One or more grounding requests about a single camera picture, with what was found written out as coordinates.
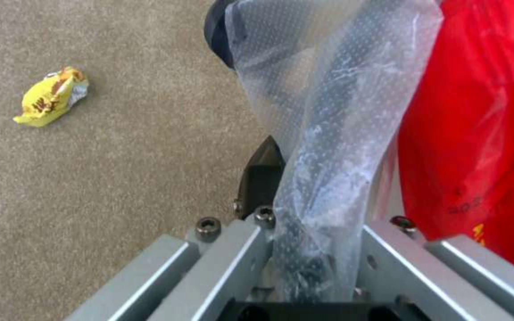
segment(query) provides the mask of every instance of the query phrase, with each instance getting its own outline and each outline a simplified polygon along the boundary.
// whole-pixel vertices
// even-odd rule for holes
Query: screw head
[[[255,209],[255,223],[262,228],[274,228],[277,219],[271,206],[259,206]]]
[[[241,205],[241,200],[236,198],[233,200],[233,211],[235,213],[239,213],[241,212],[241,208],[242,208],[242,205]]]
[[[214,242],[220,234],[221,222],[215,217],[200,218],[195,225],[195,235],[202,242]]]
[[[411,234],[416,232],[416,223],[407,217],[393,217],[390,219],[390,223],[392,223],[397,228],[400,228],[400,230],[404,233]]]

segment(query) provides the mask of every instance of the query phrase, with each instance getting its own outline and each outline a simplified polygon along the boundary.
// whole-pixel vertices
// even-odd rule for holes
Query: black plastic part
[[[243,171],[237,193],[237,201],[241,205],[235,213],[237,218],[245,219],[259,206],[273,205],[284,167],[279,146],[273,137],[267,137]]]
[[[219,321],[427,321],[414,305],[231,301]]]
[[[233,69],[233,57],[229,49],[227,31],[225,29],[225,9],[236,0],[216,0],[206,15],[203,35],[207,45],[223,63]]]

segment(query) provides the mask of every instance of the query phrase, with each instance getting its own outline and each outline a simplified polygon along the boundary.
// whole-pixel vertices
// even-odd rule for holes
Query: clear plastic bubble wrap
[[[350,300],[371,184],[441,25],[434,0],[240,0],[226,29],[253,111],[287,161],[277,290]]]

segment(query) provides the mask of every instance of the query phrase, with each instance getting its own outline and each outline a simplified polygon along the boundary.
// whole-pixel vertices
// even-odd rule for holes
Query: yellow candy wrapper
[[[59,118],[80,98],[86,96],[88,80],[73,67],[51,73],[23,96],[23,114],[13,120],[18,124],[43,127]]]

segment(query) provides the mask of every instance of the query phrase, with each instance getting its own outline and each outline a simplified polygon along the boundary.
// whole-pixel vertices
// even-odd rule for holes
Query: gray metal frame
[[[376,302],[410,300],[432,320],[514,320],[388,222],[363,229],[357,287]]]
[[[275,300],[269,221],[252,214],[212,242],[193,229],[191,242],[162,236],[68,320],[212,321],[231,299]],[[358,300],[412,301],[432,320],[514,320],[514,266],[473,241],[423,247],[388,222],[362,239]]]
[[[198,247],[195,244],[163,235],[84,302],[67,320],[144,320],[198,258]]]
[[[429,243],[426,248],[498,305],[514,315],[514,266],[466,236]]]
[[[230,299],[244,300],[271,256],[263,230],[233,221],[148,320],[215,320]]]

